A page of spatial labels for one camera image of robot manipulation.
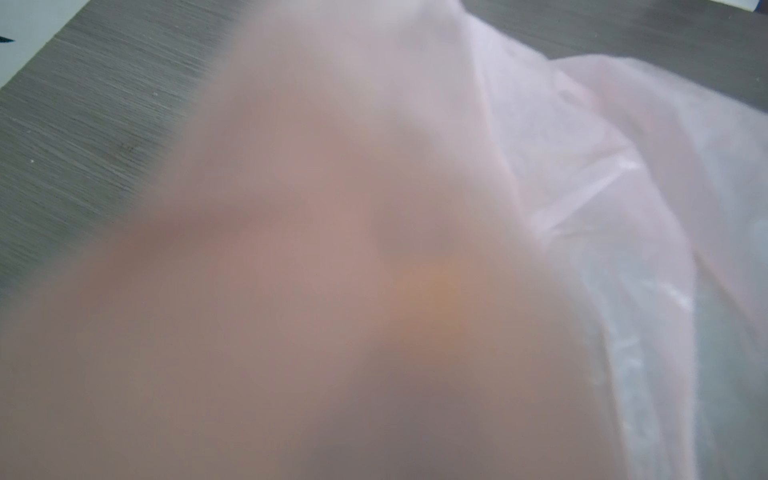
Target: crumpled plastic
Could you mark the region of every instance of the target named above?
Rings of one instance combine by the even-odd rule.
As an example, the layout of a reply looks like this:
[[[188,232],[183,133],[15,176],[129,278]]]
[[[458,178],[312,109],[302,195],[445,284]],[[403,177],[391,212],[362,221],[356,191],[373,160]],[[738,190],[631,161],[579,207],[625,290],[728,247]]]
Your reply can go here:
[[[377,101],[361,108],[386,113],[406,98],[408,127],[490,139],[497,155],[477,158],[477,170],[498,172],[541,251],[597,313],[610,378],[594,380],[613,389],[631,478],[694,480],[697,261],[743,314],[755,352],[763,348],[768,116],[640,61],[550,61],[455,0],[285,9],[305,21],[296,25],[312,31],[307,38],[325,42],[327,57],[312,61],[359,87],[337,91],[296,70],[286,81],[306,86],[302,101],[325,88],[344,108]],[[465,115],[467,98],[482,104],[486,124]],[[376,124],[357,128],[369,134]],[[182,197],[174,188],[168,197]],[[229,187],[222,194],[234,201]]]
[[[694,258],[759,353],[768,116],[641,61],[549,61],[466,21],[520,208],[600,312],[634,477],[696,478]]]

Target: translucent plastic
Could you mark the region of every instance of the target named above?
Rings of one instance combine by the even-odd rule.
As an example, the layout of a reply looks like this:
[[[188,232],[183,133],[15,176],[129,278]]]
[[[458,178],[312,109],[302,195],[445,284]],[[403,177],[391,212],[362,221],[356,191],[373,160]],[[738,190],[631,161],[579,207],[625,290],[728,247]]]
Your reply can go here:
[[[0,473],[120,478],[90,461],[120,452],[145,478],[697,477],[697,260],[764,347],[765,114],[638,61],[549,61],[457,0],[274,2],[203,93],[126,222],[141,235],[30,307],[61,326],[27,327],[49,356],[8,341],[27,417],[0,421],[53,422],[56,455],[23,465],[36,437],[14,437]],[[154,322],[178,318],[194,330]],[[113,350],[135,386],[99,403],[87,373]],[[67,397],[48,371],[95,385]]]

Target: white surface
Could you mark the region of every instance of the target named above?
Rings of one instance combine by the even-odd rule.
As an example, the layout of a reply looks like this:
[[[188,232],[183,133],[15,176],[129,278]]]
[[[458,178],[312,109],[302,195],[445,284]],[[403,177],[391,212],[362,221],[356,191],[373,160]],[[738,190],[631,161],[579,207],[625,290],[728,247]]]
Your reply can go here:
[[[0,0],[0,87],[8,83],[88,0]]]
[[[757,4],[760,3],[760,0],[713,0],[714,2],[724,3],[727,5],[733,5],[734,7],[743,8],[744,10],[749,10],[750,12],[754,12],[755,8],[757,8]]]

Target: plastic bag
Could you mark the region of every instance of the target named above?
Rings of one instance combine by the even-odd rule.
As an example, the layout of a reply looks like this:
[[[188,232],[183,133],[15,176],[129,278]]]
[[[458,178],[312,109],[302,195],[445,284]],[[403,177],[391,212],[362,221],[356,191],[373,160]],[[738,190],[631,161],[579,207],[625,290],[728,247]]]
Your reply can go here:
[[[341,126],[363,144],[376,137],[382,112],[435,138],[461,132],[443,145],[447,158],[493,145],[496,155],[460,169],[478,179],[495,172],[512,195],[497,201],[514,199],[552,265],[598,313],[610,372],[594,379],[613,389],[632,478],[696,478],[694,257],[753,321],[748,327],[764,329],[766,115],[639,61],[549,61],[453,0],[287,5],[273,15],[303,33],[280,54],[297,59],[303,41],[322,39],[321,54],[299,61],[320,61],[321,74],[327,68],[355,86],[337,90],[322,75],[302,83],[306,65],[286,71],[286,82],[302,78],[302,101],[334,95],[340,113],[331,124],[375,112]],[[259,55],[273,48],[248,45]],[[469,113],[475,101],[482,121]]]

